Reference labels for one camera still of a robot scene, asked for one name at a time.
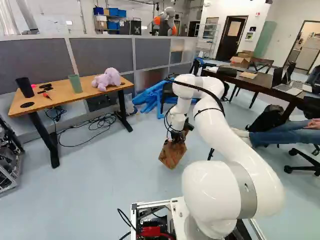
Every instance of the chair wheel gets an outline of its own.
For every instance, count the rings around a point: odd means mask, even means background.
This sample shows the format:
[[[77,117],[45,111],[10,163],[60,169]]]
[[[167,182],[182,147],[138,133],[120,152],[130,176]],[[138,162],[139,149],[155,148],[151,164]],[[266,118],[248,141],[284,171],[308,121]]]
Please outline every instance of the chair wheel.
[[[291,174],[292,171],[293,171],[292,167],[290,167],[290,166],[288,166],[288,165],[285,165],[283,170],[284,170],[284,172],[287,173],[287,174]]]
[[[297,154],[298,154],[297,151],[294,150],[294,149],[291,149],[291,150],[289,151],[289,155],[290,155],[290,156],[295,156],[295,155],[297,155]]]
[[[313,155],[313,156],[318,156],[319,153],[320,153],[320,151],[316,149],[316,150],[314,150],[314,151],[312,152],[312,155]]]

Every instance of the white robot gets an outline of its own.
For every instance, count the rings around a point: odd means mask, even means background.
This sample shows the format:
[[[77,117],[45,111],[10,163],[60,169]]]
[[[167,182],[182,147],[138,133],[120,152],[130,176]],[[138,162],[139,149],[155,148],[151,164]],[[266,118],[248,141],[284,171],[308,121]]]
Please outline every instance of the white robot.
[[[154,28],[159,29],[161,22],[167,19],[167,23],[170,28],[168,30],[168,36],[176,35],[177,28],[175,25],[174,17],[175,17],[175,9],[171,6],[166,7],[163,12],[161,12],[158,16],[156,16],[153,19],[152,23],[154,25]]]
[[[196,161],[185,168],[183,197],[170,200],[176,239],[221,240],[235,229],[237,219],[277,213],[284,204],[283,185],[259,154],[230,129],[219,101],[223,83],[213,77],[182,74],[172,89],[178,96],[168,114],[172,128],[182,131],[192,98],[201,99],[193,109],[195,128],[227,159]]]

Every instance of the purple plush toy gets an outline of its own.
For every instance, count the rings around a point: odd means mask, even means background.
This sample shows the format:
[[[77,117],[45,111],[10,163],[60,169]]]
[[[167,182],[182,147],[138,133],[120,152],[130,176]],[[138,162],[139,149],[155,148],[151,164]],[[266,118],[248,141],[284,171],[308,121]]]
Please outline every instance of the purple plush toy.
[[[121,78],[117,69],[109,67],[105,70],[104,74],[95,76],[92,81],[92,87],[98,88],[101,92],[105,92],[108,85],[120,86]]]

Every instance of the screwdriver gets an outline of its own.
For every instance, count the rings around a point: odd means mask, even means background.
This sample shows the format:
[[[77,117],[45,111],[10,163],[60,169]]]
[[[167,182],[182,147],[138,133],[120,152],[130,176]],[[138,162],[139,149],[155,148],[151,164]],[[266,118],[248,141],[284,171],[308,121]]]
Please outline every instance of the screwdriver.
[[[42,95],[43,95],[45,98],[52,100],[51,97],[48,95],[48,93],[44,92],[44,93],[42,93]]]

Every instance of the blue bin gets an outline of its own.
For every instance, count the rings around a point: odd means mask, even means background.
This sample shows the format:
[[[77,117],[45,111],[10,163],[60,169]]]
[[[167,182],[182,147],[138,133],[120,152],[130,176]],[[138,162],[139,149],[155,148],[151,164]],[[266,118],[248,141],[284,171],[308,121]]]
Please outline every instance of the blue bin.
[[[110,16],[118,16],[119,14],[119,9],[118,8],[109,8],[109,15]]]
[[[126,10],[118,10],[118,16],[125,18],[127,16],[127,11]]]
[[[104,14],[104,8],[103,7],[94,7],[93,8],[93,15],[103,15]]]
[[[119,22],[108,21],[108,29],[118,30],[120,27]]]

